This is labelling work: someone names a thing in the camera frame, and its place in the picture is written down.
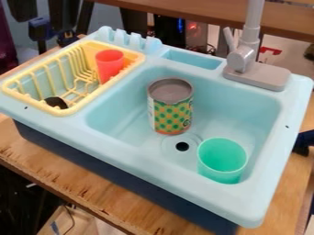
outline yellow dish rack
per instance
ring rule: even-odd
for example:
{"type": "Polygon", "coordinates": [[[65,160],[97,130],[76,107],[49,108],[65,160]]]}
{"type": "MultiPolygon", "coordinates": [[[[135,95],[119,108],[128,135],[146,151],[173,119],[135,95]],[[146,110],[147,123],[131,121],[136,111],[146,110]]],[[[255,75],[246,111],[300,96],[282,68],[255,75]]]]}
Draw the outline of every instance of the yellow dish rack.
{"type": "Polygon", "coordinates": [[[67,116],[91,102],[145,60],[133,50],[95,41],[83,40],[22,73],[3,82],[2,90],[27,104],[54,116],[67,116]],[[101,50],[123,52],[123,69],[105,84],[99,83],[95,55],[101,50]],[[49,106],[45,99],[58,96],[68,106],[49,106]]]}

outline faucet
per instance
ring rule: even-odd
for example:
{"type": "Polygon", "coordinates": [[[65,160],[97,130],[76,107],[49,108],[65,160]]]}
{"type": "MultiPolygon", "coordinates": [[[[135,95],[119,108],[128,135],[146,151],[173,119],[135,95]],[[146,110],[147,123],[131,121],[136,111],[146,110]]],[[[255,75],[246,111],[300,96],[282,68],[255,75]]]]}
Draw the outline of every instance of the faucet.
{"type": "Polygon", "coordinates": [[[291,72],[284,68],[256,62],[260,46],[260,25],[264,0],[248,0],[247,15],[239,44],[234,45],[230,28],[223,32],[230,48],[223,76],[227,79],[250,84],[272,91],[283,91],[291,72]]]}

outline orange cup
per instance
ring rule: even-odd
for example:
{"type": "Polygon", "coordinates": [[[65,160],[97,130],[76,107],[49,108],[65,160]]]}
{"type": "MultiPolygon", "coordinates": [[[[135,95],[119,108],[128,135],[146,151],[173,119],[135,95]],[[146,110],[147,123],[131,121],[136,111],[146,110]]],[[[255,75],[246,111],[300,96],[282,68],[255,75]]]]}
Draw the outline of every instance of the orange cup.
{"type": "Polygon", "coordinates": [[[101,84],[105,84],[123,68],[123,53],[120,50],[101,50],[95,59],[101,84]]]}

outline metal can rim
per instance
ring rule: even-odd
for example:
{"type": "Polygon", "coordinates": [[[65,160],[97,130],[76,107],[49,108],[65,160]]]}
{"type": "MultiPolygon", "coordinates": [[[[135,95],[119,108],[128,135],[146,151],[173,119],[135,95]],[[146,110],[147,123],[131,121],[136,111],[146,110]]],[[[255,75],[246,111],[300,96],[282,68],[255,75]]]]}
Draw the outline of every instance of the metal can rim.
{"type": "Polygon", "coordinates": [[[192,85],[190,82],[188,82],[186,79],[184,79],[184,78],[178,78],[178,77],[163,77],[163,78],[158,78],[158,79],[155,79],[155,80],[151,81],[151,82],[149,83],[149,85],[147,86],[147,94],[148,94],[148,96],[151,97],[152,99],[156,100],[156,101],[163,102],[163,103],[165,103],[166,105],[174,105],[174,104],[183,102],[183,101],[185,101],[186,99],[191,98],[191,97],[193,96],[193,93],[194,93],[194,87],[193,87],[193,85],[192,85]],[[177,100],[177,101],[175,101],[175,102],[164,102],[164,101],[162,101],[161,99],[154,97],[154,96],[151,94],[151,87],[152,87],[154,84],[157,84],[157,83],[159,83],[159,82],[162,82],[162,81],[164,81],[164,80],[169,80],[169,79],[178,80],[178,81],[181,81],[181,82],[184,82],[184,83],[188,84],[188,85],[190,86],[190,88],[191,88],[190,94],[189,94],[187,97],[182,98],[182,99],[180,99],[180,100],[177,100]]]}

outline can label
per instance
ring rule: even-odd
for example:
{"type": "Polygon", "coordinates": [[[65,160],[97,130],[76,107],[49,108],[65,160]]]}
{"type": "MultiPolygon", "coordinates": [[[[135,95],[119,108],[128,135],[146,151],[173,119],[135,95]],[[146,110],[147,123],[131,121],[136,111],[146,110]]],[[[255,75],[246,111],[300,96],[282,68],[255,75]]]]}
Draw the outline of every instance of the can label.
{"type": "Polygon", "coordinates": [[[173,105],[148,97],[149,120],[152,128],[162,134],[174,135],[190,128],[193,113],[193,98],[173,105]]]}

